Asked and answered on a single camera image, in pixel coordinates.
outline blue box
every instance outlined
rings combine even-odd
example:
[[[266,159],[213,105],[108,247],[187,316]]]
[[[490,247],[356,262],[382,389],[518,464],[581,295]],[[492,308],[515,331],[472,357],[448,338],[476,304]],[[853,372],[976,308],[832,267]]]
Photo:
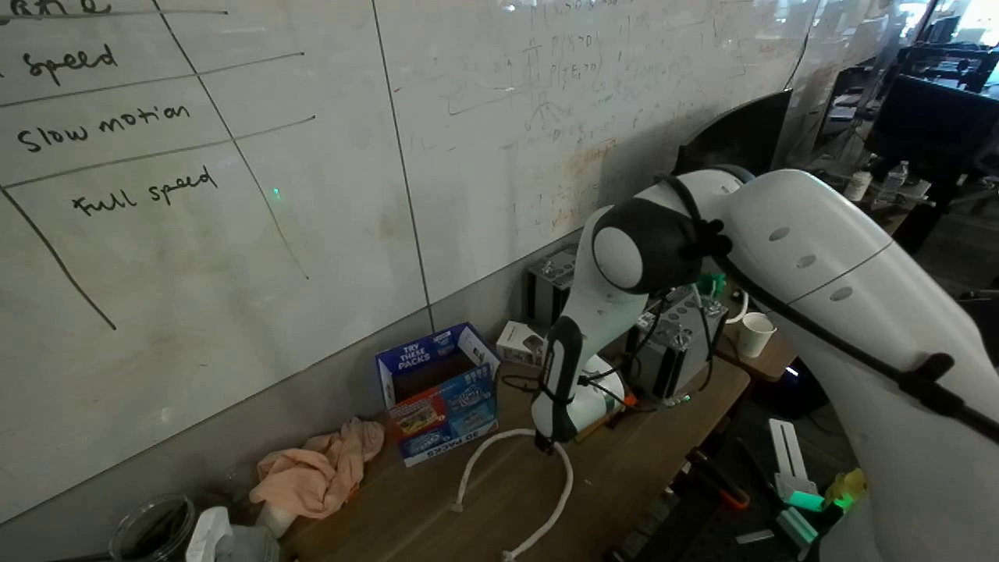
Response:
[[[373,357],[386,427],[418,464],[495,427],[498,357],[466,325]]]

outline bottle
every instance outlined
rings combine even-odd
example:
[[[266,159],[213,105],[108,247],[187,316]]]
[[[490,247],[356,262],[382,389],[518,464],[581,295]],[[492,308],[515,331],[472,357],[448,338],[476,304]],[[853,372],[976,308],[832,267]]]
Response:
[[[870,188],[870,180],[874,180],[870,172],[853,172],[844,197],[853,200],[853,203],[863,203],[867,188]]]
[[[915,210],[915,205],[921,205],[921,203],[926,203],[929,200],[929,180],[915,180],[911,188],[905,188],[903,193],[899,193],[899,210]]]
[[[870,210],[891,210],[907,180],[907,159],[903,159],[896,169],[891,169],[881,180],[881,190],[874,193]]]

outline table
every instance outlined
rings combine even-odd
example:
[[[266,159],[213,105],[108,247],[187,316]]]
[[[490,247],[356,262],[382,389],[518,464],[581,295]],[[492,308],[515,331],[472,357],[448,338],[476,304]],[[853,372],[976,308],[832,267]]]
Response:
[[[770,340],[757,372],[782,372],[790,349]],[[650,499],[670,482],[684,455],[700,445],[741,400],[746,372],[714,360],[712,384],[689,404],[636,412],[616,427],[596,427],[569,444],[574,494],[559,525],[521,556],[599,559],[643,517]],[[498,430],[527,427],[530,396],[498,384]],[[415,468],[396,448],[372,463],[367,478],[344,512],[299,522],[283,550],[303,562],[390,562],[390,559],[498,559],[541,527],[564,485],[559,455],[534,448],[527,437],[502,440],[476,463],[466,512],[454,512],[466,458],[476,444]]]

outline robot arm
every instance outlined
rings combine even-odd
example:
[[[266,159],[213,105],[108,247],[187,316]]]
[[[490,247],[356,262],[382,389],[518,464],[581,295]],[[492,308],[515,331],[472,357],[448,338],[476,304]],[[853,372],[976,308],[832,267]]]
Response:
[[[689,172],[684,180],[712,218],[741,188],[726,172]],[[666,185],[652,185],[585,225],[572,294],[548,331],[544,384],[530,406],[544,440],[572,440],[618,408],[624,384],[596,354],[636,325],[652,294],[700,274],[697,230],[681,210]]]
[[[576,249],[569,307],[548,335],[530,414],[572,440],[611,412],[618,373],[596,354],[650,294],[694,280],[719,252],[827,389],[870,496],[823,541],[823,559],[992,559],[999,552],[999,377],[974,321],[874,223],[805,172],[746,188],[723,172],[678,178],[729,249],[702,247],[674,185],[596,212]]]

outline cloth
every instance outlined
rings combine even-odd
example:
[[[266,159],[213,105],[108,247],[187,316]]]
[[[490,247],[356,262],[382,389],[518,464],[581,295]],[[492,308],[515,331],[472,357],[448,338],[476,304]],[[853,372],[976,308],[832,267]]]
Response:
[[[268,453],[257,464],[258,485],[250,499],[299,517],[328,517],[359,489],[364,463],[382,444],[382,424],[354,419],[333,435],[305,440],[303,448]]]

